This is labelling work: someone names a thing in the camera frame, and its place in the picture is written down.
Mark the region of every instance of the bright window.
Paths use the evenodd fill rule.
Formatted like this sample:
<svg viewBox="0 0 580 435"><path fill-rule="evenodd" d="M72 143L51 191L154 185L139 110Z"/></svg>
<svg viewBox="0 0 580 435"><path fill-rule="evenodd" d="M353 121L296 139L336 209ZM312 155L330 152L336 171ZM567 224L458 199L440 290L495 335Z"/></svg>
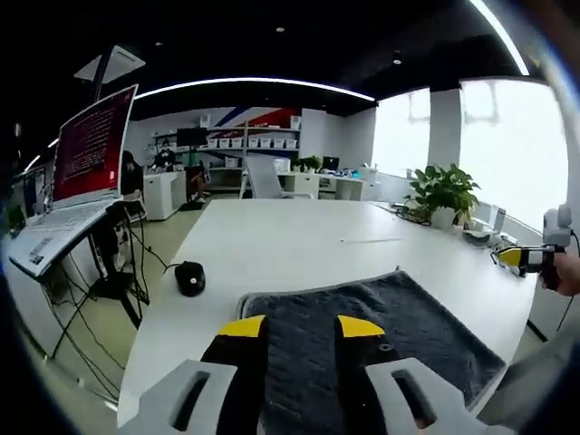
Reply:
<svg viewBox="0 0 580 435"><path fill-rule="evenodd" d="M403 177L406 169L425 168L429 130L429 89L380 101L374 127L372 164L377 164L381 172Z"/></svg>
<svg viewBox="0 0 580 435"><path fill-rule="evenodd" d="M462 83L459 165L481 186L479 199L541 230L544 213L566 202L564 126L552 90L540 83Z"/></svg>

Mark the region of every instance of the laptop screen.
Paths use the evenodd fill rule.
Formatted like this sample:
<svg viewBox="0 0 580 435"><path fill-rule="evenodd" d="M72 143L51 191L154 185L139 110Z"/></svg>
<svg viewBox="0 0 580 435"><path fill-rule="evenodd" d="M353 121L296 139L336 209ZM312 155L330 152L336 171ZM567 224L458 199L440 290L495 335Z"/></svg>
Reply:
<svg viewBox="0 0 580 435"><path fill-rule="evenodd" d="M117 189L125 128L137 86L98 101L61 127L53 201Z"/></svg>

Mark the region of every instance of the dark gray cloth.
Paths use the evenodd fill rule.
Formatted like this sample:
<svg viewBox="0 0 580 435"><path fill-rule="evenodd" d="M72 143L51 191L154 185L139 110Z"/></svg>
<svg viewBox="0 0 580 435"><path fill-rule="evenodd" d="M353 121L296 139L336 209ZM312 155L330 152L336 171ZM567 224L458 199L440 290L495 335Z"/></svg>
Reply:
<svg viewBox="0 0 580 435"><path fill-rule="evenodd" d="M415 357L455 385L468 407L505 365L402 271L316 291L247 295L239 314L269 320L268 435L344 433L334 365L338 314L378 324L401 358Z"/></svg>

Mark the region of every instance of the computer mouse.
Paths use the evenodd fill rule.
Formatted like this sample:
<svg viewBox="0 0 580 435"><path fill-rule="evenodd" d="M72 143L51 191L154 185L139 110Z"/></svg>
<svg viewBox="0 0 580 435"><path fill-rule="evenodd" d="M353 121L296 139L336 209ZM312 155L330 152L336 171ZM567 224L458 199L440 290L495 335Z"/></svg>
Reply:
<svg viewBox="0 0 580 435"><path fill-rule="evenodd" d="M200 263L184 261L175 268L175 279L182 295L193 297L203 292L206 274Z"/></svg>

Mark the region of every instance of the monitor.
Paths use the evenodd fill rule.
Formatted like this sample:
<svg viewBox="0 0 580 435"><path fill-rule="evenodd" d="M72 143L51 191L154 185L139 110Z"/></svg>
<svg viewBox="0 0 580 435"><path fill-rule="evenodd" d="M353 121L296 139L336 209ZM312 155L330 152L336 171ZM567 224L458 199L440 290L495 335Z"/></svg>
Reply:
<svg viewBox="0 0 580 435"><path fill-rule="evenodd" d="M328 157L323 158L323 169L328 170L338 170L338 163L340 159L338 157Z"/></svg>
<svg viewBox="0 0 580 435"><path fill-rule="evenodd" d="M208 129L178 129L178 147L198 147L208 143Z"/></svg>
<svg viewBox="0 0 580 435"><path fill-rule="evenodd" d="M131 86L97 101L61 127L53 201L119 189L121 149L136 91Z"/></svg>

